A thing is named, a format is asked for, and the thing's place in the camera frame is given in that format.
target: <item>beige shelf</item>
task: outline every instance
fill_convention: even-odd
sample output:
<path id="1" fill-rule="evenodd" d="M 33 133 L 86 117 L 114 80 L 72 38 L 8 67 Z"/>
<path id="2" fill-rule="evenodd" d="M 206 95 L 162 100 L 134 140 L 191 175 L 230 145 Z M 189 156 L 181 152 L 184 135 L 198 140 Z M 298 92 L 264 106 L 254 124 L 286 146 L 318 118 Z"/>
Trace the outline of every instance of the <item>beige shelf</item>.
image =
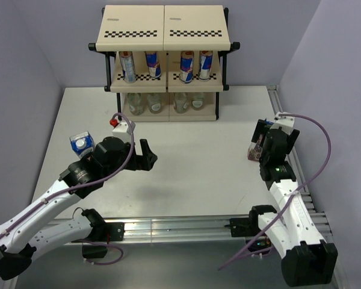
<path id="1" fill-rule="evenodd" d="M 137 74 L 136 82 L 127 83 L 124 81 L 119 55 L 117 55 L 113 80 L 110 87 L 111 92 L 166 92 L 166 52 L 158 51 L 162 75 L 157 79 L 153 79 L 149 75 L 149 68 L 147 67 L 144 52 L 134 51 L 132 54 L 134 56 L 135 73 Z"/>
<path id="2" fill-rule="evenodd" d="M 97 51 L 163 50 L 164 6 L 106 5 Z"/>
<path id="3" fill-rule="evenodd" d="M 169 93 L 170 103 L 174 102 L 174 93 Z M 205 103 L 201 110 L 193 110 L 189 105 L 185 113 L 179 114 L 175 111 L 174 106 L 170 106 L 171 122 L 199 122 L 204 120 L 216 120 L 215 115 L 215 93 L 209 92 L 205 94 Z"/>
<path id="4" fill-rule="evenodd" d="M 230 50 L 221 5 L 166 5 L 164 50 Z"/>
<path id="5" fill-rule="evenodd" d="M 170 120 L 170 103 L 168 93 L 162 94 L 162 111 L 158 114 L 153 114 L 150 112 L 149 107 L 147 106 L 147 95 L 142 93 L 144 99 L 144 111 L 143 114 L 135 116 L 130 112 L 128 107 L 128 101 L 126 98 L 126 93 L 121 94 L 121 103 L 123 104 L 122 113 L 125 114 L 129 120 L 133 122 L 168 122 Z"/>
<path id="6" fill-rule="evenodd" d="M 198 79 L 199 51 L 194 51 L 194 78 L 190 83 L 179 79 L 180 51 L 168 52 L 168 92 L 222 92 L 222 74 L 219 65 L 218 52 L 214 51 L 209 81 Z"/>

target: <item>purple-gray wall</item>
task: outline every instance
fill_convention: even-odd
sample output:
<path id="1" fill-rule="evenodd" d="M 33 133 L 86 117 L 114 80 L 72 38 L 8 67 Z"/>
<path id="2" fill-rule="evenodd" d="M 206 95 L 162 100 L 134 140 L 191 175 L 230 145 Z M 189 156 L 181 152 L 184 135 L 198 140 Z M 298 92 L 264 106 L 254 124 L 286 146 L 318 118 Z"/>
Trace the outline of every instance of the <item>purple-gray wall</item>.
<path id="1" fill-rule="evenodd" d="M 65 87 L 105 85 L 104 57 L 95 42 L 106 4 L 220 4 L 230 9 L 228 57 L 232 85 L 278 84 L 320 0 L 13 0 Z"/>
<path id="2" fill-rule="evenodd" d="M 31 201 L 61 92 L 16 7 L 0 0 L 0 223 Z"/>
<path id="3" fill-rule="evenodd" d="M 280 83 L 286 111 L 320 121 L 333 143 L 324 173 L 310 186 L 326 212 L 352 288 L 361 288 L 361 0 L 322 0 Z M 321 131 L 297 121 L 306 176 L 326 155 Z"/>

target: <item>black shelf frame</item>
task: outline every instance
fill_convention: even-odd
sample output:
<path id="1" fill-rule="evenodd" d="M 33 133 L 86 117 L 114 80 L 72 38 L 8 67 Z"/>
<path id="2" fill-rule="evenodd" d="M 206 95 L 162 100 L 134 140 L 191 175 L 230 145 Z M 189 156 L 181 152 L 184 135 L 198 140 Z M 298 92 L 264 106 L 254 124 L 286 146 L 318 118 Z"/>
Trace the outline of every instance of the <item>black shelf frame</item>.
<path id="1" fill-rule="evenodd" d="M 229 9 L 227 7 L 225 7 L 223 9 L 223 13 L 224 13 L 224 18 L 226 20 L 226 26 L 228 28 L 229 27 Z M 227 84 L 227 55 L 231 52 L 239 50 L 240 47 L 241 47 L 241 44 L 239 42 L 233 42 L 230 45 L 229 51 L 218 51 L 218 59 L 219 59 L 220 65 L 222 67 L 222 85 L 223 85 L 224 92 L 226 92 L 230 89 L 230 86 Z M 113 57 L 114 63 L 115 63 L 116 52 L 114 52 L 114 51 L 109 51 L 109 52 L 97 51 L 95 43 L 89 43 L 88 49 L 90 51 L 97 52 L 97 53 L 103 54 L 105 56 L 106 85 L 104 86 L 104 90 L 106 92 L 110 92 L 111 91 L 111 82 L 112 82 L 111 59 L 110 58 Z M 116 93 L 116 99 L 117 99 L 118 113 L 121 113 L 122 112 L 122 101 L 121 101 L 119 92 Z M 219 103 L 220 103 L 220 93 L 216 92 L 215 93 L 215 119 L 216 120 L 219 119 L 219 113 L 220 113 L 219 112 Z"/>

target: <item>gray floor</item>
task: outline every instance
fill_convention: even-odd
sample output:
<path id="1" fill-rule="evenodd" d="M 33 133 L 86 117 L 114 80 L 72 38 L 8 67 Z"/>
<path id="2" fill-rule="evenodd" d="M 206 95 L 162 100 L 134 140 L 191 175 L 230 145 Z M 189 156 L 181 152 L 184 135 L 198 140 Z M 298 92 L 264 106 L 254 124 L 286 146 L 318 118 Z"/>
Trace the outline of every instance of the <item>gray floor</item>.
<path id="1" fill-rule="evenodd" d="M 23 273 L 20 288 L 289 288 L 278 254 L 238 261 L 218 272 L 242 242 L 123 245 L 125 257 L 111 266 L 83 263 L 80 246 L 64 246 L 41 257 Z M 117 256 L 109 253 L 106 260 Z M 331 285 L 308 288 L 334 288 Z"/>

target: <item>red object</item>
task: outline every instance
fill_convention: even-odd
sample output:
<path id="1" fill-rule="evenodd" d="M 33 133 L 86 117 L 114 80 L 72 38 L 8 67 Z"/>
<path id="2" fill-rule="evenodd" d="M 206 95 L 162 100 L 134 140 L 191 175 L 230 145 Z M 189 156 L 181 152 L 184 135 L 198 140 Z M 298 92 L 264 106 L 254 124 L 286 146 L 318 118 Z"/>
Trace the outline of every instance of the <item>red object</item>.
<path id="1" fill-rule="evenodd" d="M 116 127 L 118 125 L 118 120 L 117 119 L 111 119 L 110 120 L 110 125 L 112 125 L 113 127 Z"/>

